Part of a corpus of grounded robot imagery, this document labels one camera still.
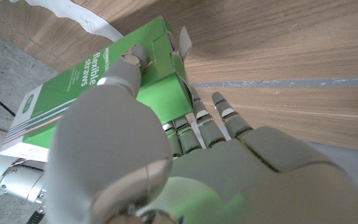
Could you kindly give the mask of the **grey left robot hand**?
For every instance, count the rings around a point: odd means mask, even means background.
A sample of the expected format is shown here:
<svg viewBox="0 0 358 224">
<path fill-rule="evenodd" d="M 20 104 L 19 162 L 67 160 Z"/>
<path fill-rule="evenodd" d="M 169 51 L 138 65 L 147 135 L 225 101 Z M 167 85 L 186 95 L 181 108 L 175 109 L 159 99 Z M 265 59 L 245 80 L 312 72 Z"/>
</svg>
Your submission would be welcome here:
<svg viewBox="0 0 358 224">
<path fill-rule="evenodd" d="M 229 139 L 174 157 L 136 100 L 143 47 L 63 114 L 46 168 L 49 223 L 358 223 L 358 183 L 328 156 L 213 101 Z"/>
</svg>

